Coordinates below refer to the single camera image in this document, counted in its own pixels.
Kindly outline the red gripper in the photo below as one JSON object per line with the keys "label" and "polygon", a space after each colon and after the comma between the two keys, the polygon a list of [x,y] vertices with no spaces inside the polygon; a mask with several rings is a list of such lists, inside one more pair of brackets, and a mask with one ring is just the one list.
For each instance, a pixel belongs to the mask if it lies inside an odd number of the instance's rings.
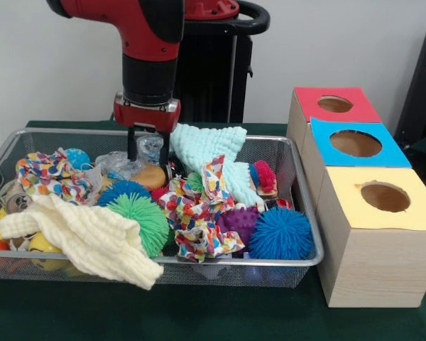
{"label": "red gripper", "polygon": [[160,149],[160,167],[167,175],[169,173],[170,133],[177,125],[180,111],[181,103],[178,99],[172,99],[167,105],[159,107],[142,107],[135,104],[127,104],[123,100],[116,99],[114,101],[115,119],[122,126],[128,127],[128,159],[134,162],[137,158],[134,126],[154,128],[163,138],[163,146]]}

